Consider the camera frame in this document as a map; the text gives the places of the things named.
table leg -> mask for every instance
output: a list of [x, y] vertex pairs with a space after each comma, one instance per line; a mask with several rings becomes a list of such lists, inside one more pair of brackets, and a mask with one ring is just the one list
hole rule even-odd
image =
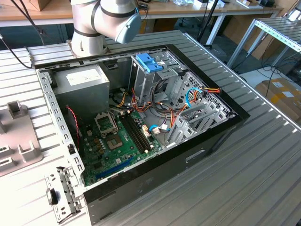
[[284, 48], [284, 50], [282, 50], [282, 52], [279, 54], [279, 56], [276, 58], [276, 60], [272, 63], [272, 66], [275, 66], [278, 63], [278, 61], [283, 57], [283, 55], [287, 52], [288, 49], [289, 49], [289, 47], [286, 46]]
[[216, 34], [218, 33], [218, 30], [220, 29], [221, 25], [222, 25], [222, 22], [224, 21], [225, 19], [225, 15], [221, 15], [221, 16], [218, 16], [217, 17], [217, 20], [214, 24], [214, 27], [210, 33], [210, 36], [206, 42], [206, 45], [212, 45], [215, 37], [216, 37]]
[[[279, 12], [274, 12], [270, 18], [275, 18], [277, 15], [279, 14]], [[252, 44], [252, 46], [249, 48], [248, 53], [251, 53], [258, 45], [258, 43], [261, 41], [263, 35], [265, 34], [264, 31], [261, 31], [258, 35], [258, 37], [255, 39], [254, 43]]]
[[238, 57], [241, 49], [244, 47], [246, 41], [248, 40], [250, 34], [252, 33], [252, 31], [254, 30], [255, 27], [255, 19], [252, 21], [251, 25], [249, 26], [248, 30], [246, 31], [245, 35], [243, 36], [243, 38], [241, 39], [240, 43], [238, 44], [236, 50], [234, 51], [234, 53], [232, 54], [230, 60], [227, 63], [228, 67], [232, 67], [232, 65], [234, 64], [236, 58]]

metal bracket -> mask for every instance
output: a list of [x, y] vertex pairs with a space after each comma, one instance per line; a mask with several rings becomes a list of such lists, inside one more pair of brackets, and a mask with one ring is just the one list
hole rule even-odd
[[83, 196], [74, 191], [79, 182], [72, 167], [56, 168], [56, 171], [45, 175], [45, 181], [48, 202], [53, 206], [55, 218], [59, 224], [78, 214], [85, 206]]
[[27, 107], [20, 102], [9, 102], [0, 110], [0, 134], [0, 176], [42, 160]]

table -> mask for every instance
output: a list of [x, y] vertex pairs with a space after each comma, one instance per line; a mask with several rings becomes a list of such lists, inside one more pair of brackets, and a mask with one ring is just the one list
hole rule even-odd
[[[30, 25], [24, 16], [15, 8], [3, 6], [0, 8], [0, 27], [5, 26], [22, 26]], [[207, 45], [211, 45], [220, 29], [225, 16], [229, 15], [256, 15], [256, 14], [272, 14], [274, 18], [283, 8], [277, 6], [273, 9], [264, 7], [263, 9], [247, 9], [235, 0], [230, 4], [226, 4], [224, 8], [216, 8], [213, 16], [218, 16], [211, 34], [207, 40]], [[172, 2], [151, 2], [149, 4], [148, 19], [159, 18], [179, 18], [179, 17], [196, 17], [203, 16], [205, 8], [196, 7], [192, 4], [187, 6], [177, 6]], [[43, 11], [30, 11], [31, 17], [37, 25], [39, 24], [70, 24], [73, 23], [72, 9], [68, 0], [51, 0]], [[141, 17], [145, 18], [145, 12], [140, 10]]]
[[274, 19], [255, 19], [252, 21], [250, 27], [248, 28], [247, 32], [243, 36], [232, 57], [230, 58], [227, 64], [229, 67], [231, 67], [234, 64], [237, 56], [239, 55], [241, 49], [244, 47], [246, 41], [248, 40], [250, 34], [252, 33], [255, 27], [259, 27], [262, 31], [256, 38], [253, 45], [250, 47], [248, 51], [249, 53], [252, 52], [254, 48], [256, 48], [259, 41], [262, 39], [264, 33], [273, 36], [274, 38], [278, 39], [286, 45], [286, 48], [277, 57], [272, 66], [275, 66], [277, 64], [277, 62], [283, 57], [283, 55], [289, 48], [292, 48], [296, 52], [301, 51], [301, 24], [294, 23], [286, 17], [278, 17]]
[[[99, 226], [295, 225], [301, 216], [301, 128], [188, 34], [169, 31], [137, 35], [112, 52], [174, 44], [222, 87], [251, 117], [222, 147], [167, 181]], [[29, 48], [37, 64], [72, 59], [66, 44]], [[15, 52], [26, 56], [25, 49]], [[20, 100], [29, 107], [44, 158], [0, 178], [3, 225], [55, 226], [44, 175], [64, 166], [62, 146], [34, 69], [25, 69], [8, 51], [0, 52], [0, 107]], [[8, 216], [13, 223], [5, 224]], [[82, 209], [64, 226], [89, 225]]]

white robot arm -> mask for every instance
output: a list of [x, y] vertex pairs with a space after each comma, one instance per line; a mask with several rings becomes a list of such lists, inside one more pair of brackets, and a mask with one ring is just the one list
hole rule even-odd
[[71, 45], [78, 57], [103, 54], [104, 36], [125, 44], [140, 30], [141, 18], [133, 0], [71, 0], [71, 5]]

aluminum profile table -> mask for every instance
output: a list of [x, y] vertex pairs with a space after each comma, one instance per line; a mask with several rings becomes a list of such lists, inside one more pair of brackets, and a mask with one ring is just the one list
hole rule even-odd
[[[301, 217], [301, 129], [233, 71], [180, 31], [138, 35], [112, 52], [174, 44], [251, 117], [213, 155], [111, 214], [100, 226], [295, 225]], [[36, 64], [73, 58], [66, 44], [30, 48]], [[25, 49], [15, 50], [26, 60]], [[1, 225], [55, 226], [44, 175], [64, 166], [38, 77], [8, 51], [0, 52], [0, 107], [27, 105], [44, 158], [0, 178]], [[64, 226], [88, 226], [83, 208]]]
[[301, 51], [301, 24], [296, 22], [292, 22], [288, 20], [286, 17], [278, 17], [278, 18], [265, 18], [265, 19], [255, 19], [251, 23], [250, 27], [246, 31], [236, 50], [234, 51], [231, 59], [228, 62], [228, 67], [232, 67], [237, 56], [240, 51], [244, 47], [245, 43], [248, 41], [249, 36], [251, 35], [253, 29], [255, 27], [260, 28], [262, 31], [253, 43], [253, 45], [249, 49], [249, 53], [256, 48], [260, 40], [262, 39], [264, 33], [268, 33], [274, 38], [278, 39], [282, 43], [286, 45], [286, 48], [282, 53], [278, 56], [278, 58], [273, 63], [273, 66], [281, 59], [284, 53], [292, 48], [296, 52]]

